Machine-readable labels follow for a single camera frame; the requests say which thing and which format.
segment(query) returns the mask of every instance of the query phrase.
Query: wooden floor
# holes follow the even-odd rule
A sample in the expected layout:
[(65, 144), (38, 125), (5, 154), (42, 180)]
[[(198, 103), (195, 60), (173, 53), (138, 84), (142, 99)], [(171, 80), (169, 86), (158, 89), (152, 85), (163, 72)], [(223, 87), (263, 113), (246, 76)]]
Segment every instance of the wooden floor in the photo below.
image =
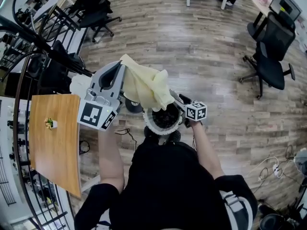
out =
[[(307, 143), (306, 98), (307, 56), (294, 41), (283, 61), (284, 70), (291, 62), (296, 81), (285, 77), (285, 90), (263, 86), (259, 94), (258, 79), (240, 84), (237, 79), (253, 72), (243, 62), (252, 55), (255, 41), (247, 32), (247, 23), (259, 11), (251, 0), (237, 0), (233, 8), (222, 11), (217, 0), (110, 0), (112, 17), (122, 16), (110, 28), (115, 36), (105, 34), (98, 44), (90, 40), (89, 30), (81, 55), (88, 69), (98, 70), (109, 62), (128, 54), (137, 63), (158, 70), (166, 69), (169, 87), (208, 105), (206, 132), (218, 152), (226, 174), (241, 174), (254, 192), (264, 168), (272, 172), (275, 159), (268, 160), (247, 176), (265, 158), (276, 156), (284, 161), (285, 149), (292, 145), (298, 151)], [(130, 128), (138, 144), (143, 141), (145, 123), (141, 115), (122, 109), (114, 122), (117, 129)], [(192, 131), (181, 127), (182, 141), (192, 144)], [(81, 138), (91, 144), (91, 152), (81, 156), (82, 179), (98, 173), (97, 133), (81, 128)], [(118, 144), (125, 162), (125, 175), (133, 156), (134, 143), (128, 135), (118, 135)], [(285, 174), (301, 182), (302, 177), (290, 162)], [(265, 199), (275, 208), (293, 203), (299, 184), (288, 177), (271, 175), (257, 190), (257, 199)], [(82, 200), (72, 197), (75, 211)]]

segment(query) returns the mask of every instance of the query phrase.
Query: black cable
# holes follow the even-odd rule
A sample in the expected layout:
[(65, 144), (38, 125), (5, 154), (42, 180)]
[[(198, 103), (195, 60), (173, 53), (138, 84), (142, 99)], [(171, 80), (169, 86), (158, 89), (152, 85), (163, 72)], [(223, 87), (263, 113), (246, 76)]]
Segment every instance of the black cable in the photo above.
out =
[[(289, 146), (286, 148), (286, 151), (285, 151), (285, 153), (284, 153), (284, 157), (285, 157), (286, 160), (285, 160), (285, 161), (281, 161), (281, 162), (278, 164), (278, 166), (277, 166), (277, 168), (276, 168), (275, 170), (277, 170), (277, 169), (281, 166), (281, 164), (286, 163), (286, 162), (289, 162), (290, 160), (292, 160), (292, 159), (294, 158), (294, 157), (292, 157), (292, 153), (293, 153), (293, 147), (292, 147), (292, 145), (289, 145)], [(264, 176), (264, 177), (262, 178), (261, 174), (262, 174), (262, 172), (263, 172), (264, 170), (267, 171), (267, 175)], [(259, 186), (253, 193), (256, 193), (256, 192), (262, 187), (262, 185), (264, 184), (264, 182), (266, 181), (266, 179), (267, 179), (268, 177), (270, 177), (272, 174), (274, 174), (274, 172), (275, 172), (275, 171), (273, 171), (273, 172), (269, 175), (269, 169), (268, 169), (267, 167), (264, 167), (264, 168), (261, 170), (260, 174), (259, 174), (260, 179), (263, 180), (263, 181), (262, 181), (262, 183), (260, 184), (260, 186)], [(294, 180), (296, 183), (298, 183), (299, 185), (301, 185), (301, 183), (299, 183), (296, 179), (294, 179), (294, 178), (292, 178), (292, 177), (290, 177), (290, 176), (284, 174), (284, 172), (283, 172), (282, 175), (284, 175), (284, 176), (286, 176), (286, 177), (289, 177), (290, 179)]]
[(264, 199), (259, 199), (258, 202), (262, 203), (262, 204), (265, 204), (265, 205), (269, 206), (270, 208), (272, 208), (273, 210), (277, 211), (272, 205), (270, 205), (267, 202), (265, 202)]
[[(263, 172), (264, 170), (267, 171), (267, 174), (266, 174), (264, 177), (262, 177), (261, 174), (262, 174), (262, 172)], [(265, 183), (265, 181), (267, 180), (267, 178), (270, 177), (270, 176), (273, 175), (273, 174), (274, 174), (274, 172), (272, 172), (271, 174), (269, 174), (269, 169), (268, 169), (267, 167), (264, 167), (264, 168), (261, 170), (260, 174), (259, 174), (260, 179), (262, 179), (263, 181), (262, 181), (262, 183), (260, 184), (260, 186), (253, 192), (253, 194), (255, 194), (255, 193), (262, 187), (262, 185)]]
[(288, 176), (288, 175), (286, 175), (285, 173), (283, 173), (283, 175), (284, 175), (285, 177), (288, 177), (288, 178), (292, 179), (292, 180), (295, 181), (297, 184), (302, 185), (301, 183), (299, 183), (296, 179), (292, 178), (291, 176)]
[(115, 132), (115, 134), (118, 134), (118, 135), (121, 135), (121, 136), (128, 134), (131, 137), (131, 139), (134, 141), (134, 151), (136, 150), (137, 141), (134, 139), (133, 135), (130, 133), (130, 129), (129, 128), (122, 129), (122, 130), (117, 130)]

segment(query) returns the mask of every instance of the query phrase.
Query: office chair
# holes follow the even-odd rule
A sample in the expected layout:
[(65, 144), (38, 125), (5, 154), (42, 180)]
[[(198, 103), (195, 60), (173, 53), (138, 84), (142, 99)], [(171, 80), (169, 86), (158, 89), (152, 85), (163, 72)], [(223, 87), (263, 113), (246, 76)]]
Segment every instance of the office chair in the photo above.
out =
[(27, 73), (33, 78), (36, 79), (38, 76), (40, 76), (43, 65), (46, 57), (45, 55), (37, 55), (32, 57), (31, 62), (29, 63)]
[(283, 72), (280, 61), (283, 60), (288, 47), (295, 39), (295, 24), (285, 12), (268, 14), (268, 23), (264, 38), (257, 43), (256, 53), (253, 57), (244, 56), (243, 60), (248, 61), (256, 70), (256, 73), (239, 79), (243, 83), (245, 79), (254, 76), (259, 77), (260, 95), (262, 96), (263, 86), (265, 81), (269, 87), (274, 87), (279, 90), (284, 89), (284, 76), (291, 74), (295, 80), (295, 73), (292, 65), (289, 63), (289, 70)]
[(110, 32), (110, 36), (113, 37), (114, 33), (108, 28), (107, 24), (119, 20), (120, 17), (110, 18), (107, 16), (108, 13), (113, 13), (110, 8), (110, 2), (108, 0), (80, 0), (81, 4), (84, 6), (84, 17), (81, 19), (80, 28), (91, 27), (95, 30), (92, 37), (92, 42), (96, 42), (95, 37), (101, 28), (104, 27)]
[[(59, 40), (55, 42), (53, 49), (61, 53), (66, 52)], [(65, 66), (51, 59), (48, 67), (39, 76), (37, 83), (39, 94), (54, 94), (54, 92), (61, 94), (71, 93), (71, 78), (68, 77), (68, 72)]]

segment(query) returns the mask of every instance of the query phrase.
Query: cable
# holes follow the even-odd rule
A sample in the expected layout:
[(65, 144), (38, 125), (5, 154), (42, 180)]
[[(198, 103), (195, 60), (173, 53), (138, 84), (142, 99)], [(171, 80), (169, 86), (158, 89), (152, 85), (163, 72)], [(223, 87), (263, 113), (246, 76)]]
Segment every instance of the cable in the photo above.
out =
[(278, 166), (279, 166), (278, 158), (276, 158), (276, 157), (269, 157), (269, 158), (263, 160), (260, 164), (258, 164), (258, 165), (257, 165), (254, 169), (252, 169), (246, 176), (248, 176), (250, 173), (252, 173), (255, 169), (257, 169), (260, 165), (262, 165), (263, 162), (265, 162), (265, 161), (268, 160), (268, 159), (276, 159), (276, 160), (277, 160), (277, 168), (278, 168)]
[(284, 175), (285, 177), (288, 177), (288, 178), (292, 179), (292, 180), (295, 181), (297, 184), (302, 185), (301, 183), (299, 183), (296, 179), (292, 178), (291, 176), (288, 176), (288, 175), (286, 175), (285, 173), (283, 173), (283, 175)]
[(122, 129), (122, 130), (116, 130), (115, 134), (118, 134), (118, 135), (121, 135), (121, 136), (128, 134), (131, 137), (131, 139), (134, 141), (134, 151), (136, 150), (137, 141), (134, 139), (133, 135), (130, 133), (129, 128)]
[[(266, 174), (264, 177), (262, 177), (261, 174), (262, 174), (262, 172), (263, 172), (264, 170), (267, 171), (267, 174)], [(253, 192), (253, 194), (255, 194), (255, 193), (262, 187), (262, 185), (265, 183), (266, 179), (267, 179), (268, 177), (270, 177), (272, 174), (274, 174), (274, 172), (272, 172), (271, 174), (269, 174), (269, 169), (268, 169), (267, 167), (264, 167), (264, 168), (261, 170), (261, 172), (260, 172), (260, 174), (259, 174), (259, 178), (260, 178), (261, 180), (263, 180), (263, 181), (262, 181), (262, 183), (260, 184), (260, 186), (257, 187), (257, 189)]]
[(272, 205), (270, 205), (270, 204), (268, 204), (267, 202), (265, 202), (264, 199), (259, 199), (258, 202), (259, 202), (259, 203), (262, 203), (262, 204), (265, 204), (265, 205), (271, 207), (273, 210), (277, 211)]
[[(283, 163), (287, 163), (287, 164), (286, 164), (286, 166), (285, 166), (284, 169), (280, 169), (282, 173), (281, 173), (281, 175), (277, 175), (277, 178), (280, 179), (280, 178), (284, 175), (284, 176), (289, 177), (290, 179), (294, 180), (294, 181), (297, 182), (299, 185), (302, 185), (302, 184), (299, 183), (296, 179), (294, 179), (294, 178), (292, 178), (292, 177), (290, 177), (290, 176), (288, 176), (288, 175), (286, 175), (286, 174), (284, 173), (285, 170), (286, 170), (286, 168), (288, 167), (289, 162), (291, 162), (291, 161), (295, 164), (295, 167), (297, 168), (297, 170), (298, 170), (300, 173), (302, 173), (302, 172), (298, 169), (296, 163), (293, 161), (294, 157), (292, 157), (292, 153), (293, 153), (293, 147), (292, 147), (292, 145), (289, 145), (289, 146), (286, 148), (286, 151), (285, 151), (285, 154), (284, 154), (284, 157), (285, 157), (285, 159), (286, 159), (285, 161), (281, 161), (281, 162), (279, 163), (279, 160), (278, 160), (278, 158), (276, 158), (276, 157), (266, 158), (265, 160), (263, 160), (260, 164), (258, 164), (254, 169), (252, 169), (252, 170), (246, 175), (246, 176), (248, 176), (248, 175), (249, 175), (250, 173), (252, 173), (256, 168), (258, 168), (261, 164), (263, 164), (266, 160), (269, 160), (269, 159), (276, 159), (276, 160), (277, 160), (277, 167), (276, 167), (276, 169), (275, 169), (271, 174), (269, 174), (269, 169), (268, 169), (267, 167), (264, 167), (264, 168), (261, 170), (261, 172), (260, 172), (260, 174), (259, 174), (259, 178), (260, 178), (260, 180), (262, 180), (262, 182), (261, 182), (260, 186), (259, 186), (253, 193), (256, 193), (256, 192), (262, 187), (262, 185), (265, 183), (266, 179), (267, 179), (268, 177), (270, 177), (272, 174), (274, 174), (274, 172), (275, 172)], [(263, 176), (262, 173), (263, 173), (265, 170), (266, 170), (267, 174), (266, 174), (265, 176)]]

